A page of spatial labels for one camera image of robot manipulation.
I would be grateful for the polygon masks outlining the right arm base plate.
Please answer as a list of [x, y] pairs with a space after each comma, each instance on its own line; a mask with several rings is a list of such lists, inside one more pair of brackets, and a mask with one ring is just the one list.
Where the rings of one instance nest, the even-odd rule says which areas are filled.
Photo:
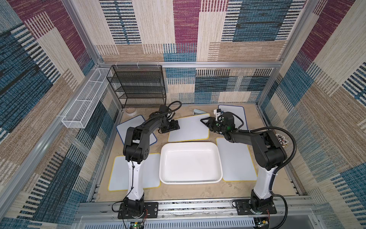
[[234, 200], [234, 207], [236, 208], [238, 215], [272, 215], [277, 213], [272, 200], [264, 206], [255, 209], [252, 207], [250, 199], [236, 199]]

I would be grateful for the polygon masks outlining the white plastic storage box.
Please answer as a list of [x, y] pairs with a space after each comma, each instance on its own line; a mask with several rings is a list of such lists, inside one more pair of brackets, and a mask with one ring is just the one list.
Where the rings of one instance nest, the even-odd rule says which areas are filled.
[[167, 143], [162, 147], [159, 177], [167, 185], [218, 183], [223, 178], [219, 149], [212, 142]]

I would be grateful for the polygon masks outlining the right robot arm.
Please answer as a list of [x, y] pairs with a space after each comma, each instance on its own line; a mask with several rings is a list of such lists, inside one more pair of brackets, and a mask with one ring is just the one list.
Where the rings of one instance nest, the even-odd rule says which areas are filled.
[[273, 183], [279, 169], [285, 166], [287, 154], [278, 140], [274, 130], [291, 134], [280, 127], [262, 127], [242, 130], [244, 121], [232, 112], [224, 112], [218, 117], [207, 117], [200, 120], [211, 132], [221, 134], [230, 143], [251, 145], [257, 164], [262, 168], [258, 171], [259, 180], [251, 191], [248, 207], [253, 214], [261, 214], [273, 203]]

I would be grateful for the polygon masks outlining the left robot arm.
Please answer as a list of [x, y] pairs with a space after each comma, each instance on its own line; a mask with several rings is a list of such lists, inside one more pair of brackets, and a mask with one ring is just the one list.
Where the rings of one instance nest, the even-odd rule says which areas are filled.
[[144, 214], [143, 165], [150, 153], [150, 135], [159, 130], [162, 134], [180, 129], [174, 120], [175, 112], [154, 112], [137, 127], [127, 130], [123, 154], [128, 164], [128, 193], [122, 201], [121, 212], [129, 215]]

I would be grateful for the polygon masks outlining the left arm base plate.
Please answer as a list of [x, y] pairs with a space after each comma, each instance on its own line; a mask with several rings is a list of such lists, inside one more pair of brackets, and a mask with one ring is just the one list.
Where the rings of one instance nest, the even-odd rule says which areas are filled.
[[143, 219], [145, 216], [148, 219], [157, 218], [159, 210], [158, 202], [145, 202], [137, 204], [137, 207], [129, 207], [127, 203], [122, 203], [118, 210], [118, 219]]

